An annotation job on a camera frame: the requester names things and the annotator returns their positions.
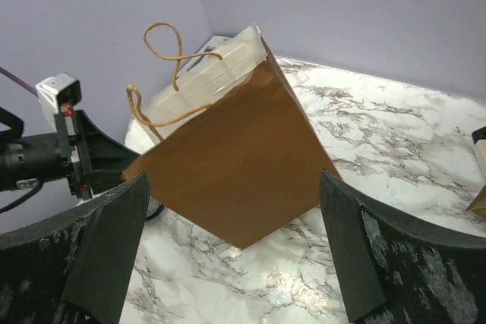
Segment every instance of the wall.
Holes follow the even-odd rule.
[[[125,86],[145,96],[169,83],[174,64],[146,48],[142,33],[155,21],[178,26],[185,51],[211,36],[200,0],[0,0],[0,64],[28,83],[65,71],[81,80],[85,109],[96,125],[123,141],[129,110]],[[150,38],[162,53],[175,55],[170,30]],[[25,134],[50,132],[36,98],[0,75],[0,105],[26,121]],[[0,193],[0,206],[18,193]],[[27,203],[0,215],[0,233],[73,206],[66,181],[48,184]]]
[[[215,33],[275,53],[486,99],[486,0],[201,0]]]

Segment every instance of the white marble countertop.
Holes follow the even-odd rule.
[[[486,237],[465,208],[483,177],[470,134],[486,105],[281,58],[344,181],[429,222]],[[239,250],[165,211],[146,224],[122,324],[346,323],[318,208]]]

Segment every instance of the red component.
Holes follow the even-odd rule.
[[[61,104],[61,112],[65,117],[71,117],[73,115],[73,106],[70,102],[63,102]]]

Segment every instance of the rope handle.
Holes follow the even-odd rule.
[[[177,38],[177,47],[178,47],[177,56],[164,56],[164,55],[159,54],[152,47],[152,45],[149,43],[149,41],[147,40],[147,34],[151,30],[153,30],[154,28],[157,28],[159,26],[169,27],[169,28],[171,28],[174,31],[175,36]],[[166,23],[166,22],[158,22],[158,23],[154,23],[154,24],[149,25],[145,29],[145,32],[144,32],[144,43],[147,45],[147,47],[149,48],[149,50],[152,51],[152,53],[155,56],[157,56],[158,58],[161,58],[162,60],[167,60],[167,61],[176,61],[176,63],[175,63],[175,70],[172,73],[172,80],[171,80],[172,87],[174,88],[174,90],[176,92],[179,91],[179,86],[177,85],[177,73],[178,73],[179,69],[181,68],[181,61],[182,60],[187,60],[189,58],[206,56],[206,55],[216,56],[219,60],[222,60],[222,56],[219,53],[217,53],[217,52],[201,52],[201,53],[195,53],[193,55],[182,55],[182,39],[181,39],[181,34],[179,33],[178,29],[173,24]],[[133,96],[133,94],[135,94],[137,96],[137,104],[136,105],[134,103],[134,96]],[[152,133],[154,133],[157,136],[157,138],[159,138],[159,140],[161,142],[164,141],[164,138],[160,135],[159,131],[156,129],[157,127],[165,127],[167,125],[177,123],[178,121],[181,121],[182,119],[188,117],[189,115],[193,115],[193,114],[195,114],[197,112],[200,112],[201,110],[208,109],[212,105],[211,103],[204,104],[204,105],[198,106],[197,108],[194,108],[194,109],[192,109],[192,110],[190,110],[190,111],[188,111],[188,112],[186,112],[186,113],[184,113],[182,115],[179,115],[178,117],[173,118],[173,119],[171,119],[169,121],[163,121],[163,122],[160,122],[160,123],[153,123],[142,112],[142,94],[140,93],[140,90],[135,85],[132,85],[132,84],[127,85],[127,97],[128,97],[128,105],[130,106],[131,114],[135,117],[135,119],[137,119],[137,121],[139,123],[148,126],[148,128],[150,129],[150,131]]]

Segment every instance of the gift bag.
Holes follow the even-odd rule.
[[[175,31],[177,57],[148,43],[159,25]],[[132,114],[154,147],[124,171],[126,178],[145,171],[153,198],[239,248],[318,205],[322,170],[339,174],[256,26],[189,56],[170,24],[150,26],[144,40],[176,69],[172,85],[143,107],[137,88],[127,88]],[[182,59],[201,56],[176,78]]]

